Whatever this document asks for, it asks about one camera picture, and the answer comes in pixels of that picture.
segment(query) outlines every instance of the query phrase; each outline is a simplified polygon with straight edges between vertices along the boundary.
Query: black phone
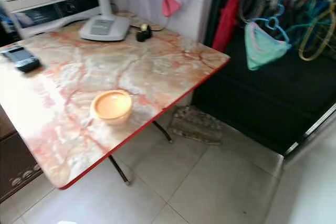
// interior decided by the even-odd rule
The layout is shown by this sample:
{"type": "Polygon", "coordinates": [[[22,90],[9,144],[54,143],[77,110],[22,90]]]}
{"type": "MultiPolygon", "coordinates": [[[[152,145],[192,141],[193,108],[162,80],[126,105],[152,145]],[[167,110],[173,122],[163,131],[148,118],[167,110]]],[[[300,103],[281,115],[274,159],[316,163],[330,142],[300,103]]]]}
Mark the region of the black phone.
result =
{"type": "Polygon", "coordinates": [[[15,63],[15,67],[24,72],[30,72],[41,66],[40,61],[24,47],[15,46],[1,52],[15,63]]]}

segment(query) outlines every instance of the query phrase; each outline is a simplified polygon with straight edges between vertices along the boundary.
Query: fan stand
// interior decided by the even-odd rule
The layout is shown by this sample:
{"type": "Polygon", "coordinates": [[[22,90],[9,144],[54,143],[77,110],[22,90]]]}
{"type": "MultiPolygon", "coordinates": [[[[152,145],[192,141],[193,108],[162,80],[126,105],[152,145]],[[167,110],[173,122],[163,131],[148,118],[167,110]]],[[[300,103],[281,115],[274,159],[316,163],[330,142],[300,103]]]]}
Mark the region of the fan stand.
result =
{"type": "Polygon", "coordinates": [[[130,20],[112,14],[110,0],[99,0],[101,15],[90,18],[79,31],[83,39],[101,41],[123,40],[130,27],[130,20]]]}

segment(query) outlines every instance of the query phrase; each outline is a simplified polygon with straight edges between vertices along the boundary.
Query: marble table top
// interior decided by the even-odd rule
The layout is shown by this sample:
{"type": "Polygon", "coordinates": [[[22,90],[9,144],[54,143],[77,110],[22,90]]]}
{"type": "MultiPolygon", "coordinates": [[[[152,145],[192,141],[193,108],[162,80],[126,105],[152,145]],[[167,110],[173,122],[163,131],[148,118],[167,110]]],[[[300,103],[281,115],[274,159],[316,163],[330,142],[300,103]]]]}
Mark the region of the marble table top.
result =
{"type": "MultiPolygon", "coordinates": [[[[131,16],[132,23],[142,21],[131,16]]],[[[0,56],[0,104],[55,187],[66,189],[229,61],[229,56],[169,30],[137,42],[80,39],[83,22],[18,42],[43,63],[22,74],[0,56]],[[123,89],[127,123],[92,119],[91,101],[123,89]]]]}

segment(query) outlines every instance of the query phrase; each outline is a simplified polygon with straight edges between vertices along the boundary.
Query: fan base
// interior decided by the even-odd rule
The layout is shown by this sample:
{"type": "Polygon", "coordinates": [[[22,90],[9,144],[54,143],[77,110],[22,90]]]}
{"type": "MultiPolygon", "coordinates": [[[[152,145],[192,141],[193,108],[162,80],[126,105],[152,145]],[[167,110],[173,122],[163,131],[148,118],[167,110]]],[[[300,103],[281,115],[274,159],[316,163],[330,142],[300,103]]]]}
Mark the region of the fan base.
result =
{"type": "Polygon", "coordinates": [[[83,39],[99,41],[119,41],[125,39],[130,20],[114,15],[98,15],[90,18],[79,31],[83,39]]]}

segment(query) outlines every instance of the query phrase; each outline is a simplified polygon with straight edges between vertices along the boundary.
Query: red table edge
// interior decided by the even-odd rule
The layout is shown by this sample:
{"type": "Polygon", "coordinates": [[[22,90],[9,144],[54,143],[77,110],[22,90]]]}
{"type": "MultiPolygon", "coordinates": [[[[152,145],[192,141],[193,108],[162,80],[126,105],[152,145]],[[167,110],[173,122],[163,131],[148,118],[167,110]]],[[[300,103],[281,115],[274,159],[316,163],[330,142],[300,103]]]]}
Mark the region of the red table edge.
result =
{"type": "Polygon", "coordinates": [[[203,78],[199,83],[197,83],[195,86],[193,86],[191,89],[189,89],[187,92],[185,92],[181,97],[175,100],[172,104],[170,104],[167,108],[164,108],[159,114],[157,114],[155,117],[153,117],[151,120],[149,120],[147,123],[145,123],[143,126],[138,128],[136,131],[134,131],[129,137],[127,137],[124,141],[122,141],[120,144],[118,144],[115,148],[113,148],[111,151],[106,153],[104,156],[102,156],[100,159],[98,159],[95,163],[93,163],[89,168],[84,170],[80,175],[78,175],[76,178],[71,180],[69,183],[62,187],[57,187],[53,184],[53,182],[48,178],[48,180],[53,184],[54,187],[60,189],[60,190],[66,190],[70,186],[72,186],[74,183],[76,183],[78,180],[80,180],[84,175],[86,175],[89,171],[91,171],[93,168],[95,168],[97,165],[99,165],[104,159],[106,159],[108,156],[110,156],[113,152],[118,150],[120,147],[122,147],[125,143],[127,143],[129,140],[131,140],[135,135],[137,135],[139,132],[141,132],[144,128],[146,128],[149,124],[151,124],[153,121],[155,121],[157,118],[162,116],[167,110],[169,110],[172,106],[174,106],[179,100],[183,99],[186,95],[188,95],[191,91],[198,88],[201,84],[203,84],[207,79],[212,77],[216,72],[218,72],[221,68],[225,67],[230,62],[230,58],[227,59],[225,63],[220,65],[218,68],[216,68],[213,72],[211,72],[208,76],[203,78]]]}

